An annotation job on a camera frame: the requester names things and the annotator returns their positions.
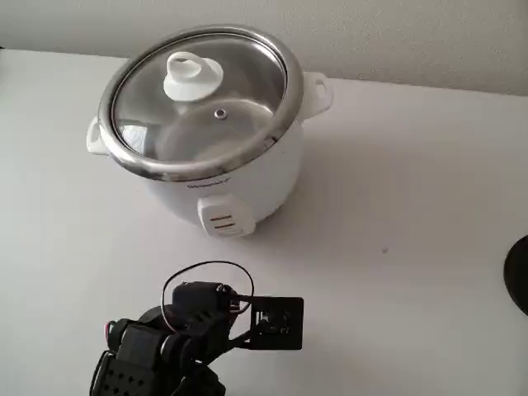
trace white table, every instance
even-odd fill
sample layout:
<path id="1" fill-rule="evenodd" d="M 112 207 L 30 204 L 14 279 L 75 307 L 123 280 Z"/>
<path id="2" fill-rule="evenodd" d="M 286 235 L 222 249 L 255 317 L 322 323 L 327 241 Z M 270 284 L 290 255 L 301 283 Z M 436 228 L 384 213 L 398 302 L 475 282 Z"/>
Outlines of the white table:
<path id="1" fill-rule="evenodd" d="M 0 394 L 87 394 L 103 323 L 205 259 L 305 298 L 302 351 L 214 364 L 230 395 L 528 394 L 528 318 L 502 281 L 528 233 L 528 98 L 333 80 L 287 204 L 215 240 L 87 153 L 122 62 L 0 51 Z M 248 292 L 221 266 L 187 279 Z"/>

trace rice cooker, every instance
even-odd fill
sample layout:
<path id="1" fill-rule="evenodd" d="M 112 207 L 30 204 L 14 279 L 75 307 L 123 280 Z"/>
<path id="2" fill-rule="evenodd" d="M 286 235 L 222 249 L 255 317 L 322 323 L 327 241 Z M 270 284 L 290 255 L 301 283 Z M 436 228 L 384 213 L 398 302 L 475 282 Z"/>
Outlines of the rice cooker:
<path id="1" fill-rule="evenodd" d="M 332 105 L 277 38 L 246 26 L 182 31 L 111 79 L 90 153 L 146 181 L 178 217 L 217 237 L 253 232 L 299 175 L 301 123 Z"/>

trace stainless steel rim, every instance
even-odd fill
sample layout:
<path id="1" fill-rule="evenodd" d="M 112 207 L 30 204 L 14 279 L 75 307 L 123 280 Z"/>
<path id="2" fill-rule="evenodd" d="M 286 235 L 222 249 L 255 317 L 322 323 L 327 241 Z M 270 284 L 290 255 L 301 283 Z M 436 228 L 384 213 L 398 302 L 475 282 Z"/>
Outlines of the stainless steel rim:
<path id="1" fill-rule="evenodd" d="M 140 64 L 168 45 L 174 45 L 178 41 L 198 35 L 214 34 L 239 35 L 255 40 L 259 44 L 265 45 L 280 60 L 284 68 L 286 88 L 279 108 L 270 119 L 269 124 L 232 153 L 227 153 L 211 160 L 193 163 L 167 163 L 144 157 L 128 148 L 118 137 L 116 124 L 112 117 L 116 93 L 119 92 L 123 82 Z M 101 137 L 110 155 L 122 167 L 132 173 L 165 182 L 206 179 L 231 172 L 249 163 L 278 142 L 295 121 L 299 113 L 303 94 L 304 80 L 297 58 L 277 38 L 246 26 L 202 26 L 181 31 L 168 37 L 147 49 L 138 57 L 129 60 L 114 75 L 107 85 L 99 105 L 99 121 L 102 126 Z"/>

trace black object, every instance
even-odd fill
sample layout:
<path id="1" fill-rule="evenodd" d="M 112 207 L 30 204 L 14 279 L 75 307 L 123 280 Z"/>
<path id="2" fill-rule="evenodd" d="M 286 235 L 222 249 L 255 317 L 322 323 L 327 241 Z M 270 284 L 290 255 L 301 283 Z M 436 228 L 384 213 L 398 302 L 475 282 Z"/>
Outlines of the black object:
<path id="1" fill-rule="evenodd" d="M 528 236 L 510 249 L 504 263 L 504 281 L 515 304 L 528 315 Z"/>
<path id="2" fill-rule="evenodd" d="M 229 331 L 240 301 L 252 304 L 249 330 L 234 339 Z M 225 387 L 208 367 L 225 352 L 294 350 L 302 347 L 301 298 L 238 295 L 220 283 L 182 283 L 166 307 L 138 321 L 121 319 L 107 334 L 108 351 L 97 364 L 91 396 L 224 396 Z"/>

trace lid knob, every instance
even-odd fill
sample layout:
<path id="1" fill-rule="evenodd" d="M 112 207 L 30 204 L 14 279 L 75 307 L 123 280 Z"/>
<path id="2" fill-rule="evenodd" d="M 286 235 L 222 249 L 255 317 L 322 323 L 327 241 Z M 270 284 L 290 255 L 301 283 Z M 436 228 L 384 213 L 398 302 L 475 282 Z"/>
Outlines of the lid knob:
<path id="1" fill-rule="evenodd" d="M 215 92 L 224 70 L 213 59 L 191 52 L 175 52 L 167 59 L 163 90 L 174 101 L 199 101 Z"/>

